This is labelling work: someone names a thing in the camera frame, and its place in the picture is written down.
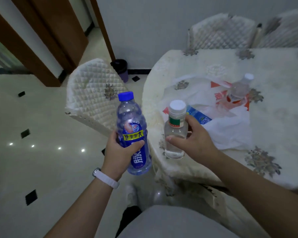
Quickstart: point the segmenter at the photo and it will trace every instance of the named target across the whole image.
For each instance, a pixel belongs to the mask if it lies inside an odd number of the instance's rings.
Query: black diamond tile
[[[138,80],[140,80],[140,78],[138,76],[135,76],[132,78],[132,80],[134,80],[135,82],[137,82]]]
[[[33,201],[38,198],[37,192],[34,190],[26,195],[26,204],[27,206],[30,205]]]
[[[26,92],[25,92],[25,91],[23,91],[23,92],[21,92],[21,93],[18,93],[18,97],[22,97],[22,96],[24,96],[24,95],[26,95]]]
[[[23,139],[23,138],[27,137],[29,134],[30,134],[30,130],[27,129],[27,130],[21,132],[21,138]]]

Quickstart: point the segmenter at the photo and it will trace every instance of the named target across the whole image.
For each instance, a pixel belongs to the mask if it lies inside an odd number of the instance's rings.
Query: wooden door frame
[[[66,55],[66,52],[62,49],[59,43],[55,40],[53,35],[51,35],[48,27],[37,13],[36,9],[33,7],[29,0],[11,0],[15,6],[19,9],[21,14],[33,28],[33,30],[38,34],[42,42],[47,46],[49,51],[61,65],[61,67],[67,72],[71,73],[76,65],[72,60]]]
[[[105,28],[105,24],[103,22],[102,15],[100,14],[97,1],[96,0],[90,0],[90,1],[91,1],[91,6],[94,10],[94,13],[95,13],[95,16],[96,16],[100,31],[102,32],[102,35],[104,37],[105,44],[107,46],[111,61],[114,61],[116,58],[115,58],[115,55],[114,55],[114,51],[112,50],[111,43],[110,43],[106,28]]]
[[[61,83],[0,14],[0,42],[45,86],[60,87]]]

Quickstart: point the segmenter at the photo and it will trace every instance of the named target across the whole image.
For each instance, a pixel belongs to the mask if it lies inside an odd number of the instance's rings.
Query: trash bin
[[[123,59],[116,59],[115,61],[110,63],[112,67],[115,69],[115,71],[120,76],[121,80],[123,82],[128,81],[128,70],[127,70],[127,62]]]

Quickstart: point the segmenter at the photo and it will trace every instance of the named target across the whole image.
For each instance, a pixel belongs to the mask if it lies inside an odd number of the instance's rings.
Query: dining table
[[[248,150],[222,152],[258,175],[298,192],[298,48],[170,50],[154,65],[143,87],[142,111],[156,181],[169,196],[192,184],[190,192],[198,193],[197,187],[208,190],[209,203],[226,218],[231,196],[223,182],[187,154],[178,160],[165,156],[164,121],[158,104],[172,80],[184,75],[211,75],[233,83],[245,73],[254,75],[249,92],[253,145]]]

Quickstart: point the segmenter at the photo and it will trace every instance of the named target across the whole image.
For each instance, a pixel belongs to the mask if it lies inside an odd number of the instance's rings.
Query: quilted chair cover
[[[117,94],[128,91],[112,66],[94,59],[77,67],[69,77],[66,114],[105,136],[115,129]]]
[[[250,48],[255,34],[253,20],[220,13],[189,29],[188,49]]]
[[[269,20],[257,47],[298,47],[298,10],[281,13]]]

